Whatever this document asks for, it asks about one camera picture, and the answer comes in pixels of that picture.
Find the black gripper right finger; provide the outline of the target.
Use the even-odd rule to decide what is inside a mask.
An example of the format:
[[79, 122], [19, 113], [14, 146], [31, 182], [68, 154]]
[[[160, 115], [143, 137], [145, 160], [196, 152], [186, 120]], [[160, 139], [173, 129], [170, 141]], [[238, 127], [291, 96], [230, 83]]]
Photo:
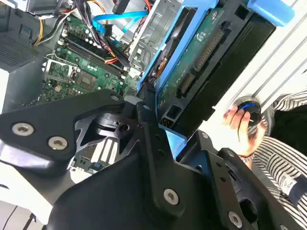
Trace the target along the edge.
[[230, 149], [196, 131], [178, 155], [185, 230], [298, 230], [300, 226]]

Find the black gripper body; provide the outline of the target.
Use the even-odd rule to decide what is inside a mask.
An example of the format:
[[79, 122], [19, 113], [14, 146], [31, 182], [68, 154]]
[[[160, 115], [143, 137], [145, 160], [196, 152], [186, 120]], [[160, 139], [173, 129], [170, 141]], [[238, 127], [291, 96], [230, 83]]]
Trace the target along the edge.
[[56, 201], [48, 230], [227, 230], [227, 212], [217, 205], [203, 174], [175, 164], [177, 193], [185, 210], [170, 217], [147, 203], [147, 183], [137, 155], [90, 176]]

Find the person's hand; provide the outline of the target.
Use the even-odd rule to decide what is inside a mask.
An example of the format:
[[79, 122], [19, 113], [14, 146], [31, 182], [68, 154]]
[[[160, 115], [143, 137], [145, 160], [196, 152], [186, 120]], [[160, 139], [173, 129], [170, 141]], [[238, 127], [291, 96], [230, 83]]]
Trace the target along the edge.
[[265, 133], [261, 124], [257, 125], [256, 134], [253, 137], [248, 135], [248, 125], [250, 121], [250, 113], [243, 109], [233, 107], [223, 116], [223, 126], [229, 140], [230, 149], [242, 158], [248, 158], [260, 145]]

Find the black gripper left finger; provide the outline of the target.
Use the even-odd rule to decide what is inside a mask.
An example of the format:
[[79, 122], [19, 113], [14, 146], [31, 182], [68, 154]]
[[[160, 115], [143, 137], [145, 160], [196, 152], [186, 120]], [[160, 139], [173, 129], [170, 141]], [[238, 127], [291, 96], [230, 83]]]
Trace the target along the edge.
[[121, 97], [101, 90], [47, 104], [22, 108], [0, 116], [0, 161], [12, 170], [0, 176], [14, 199], [48, 218], [67, 191], [53, 181], [69, 169], [77, 152], [105, 137], [119, 139], [117, 160], [137, 155], [147, 183], [148, 206], [180, 217], [175, 163], [166, 133], [158, 126], [154, 94]]

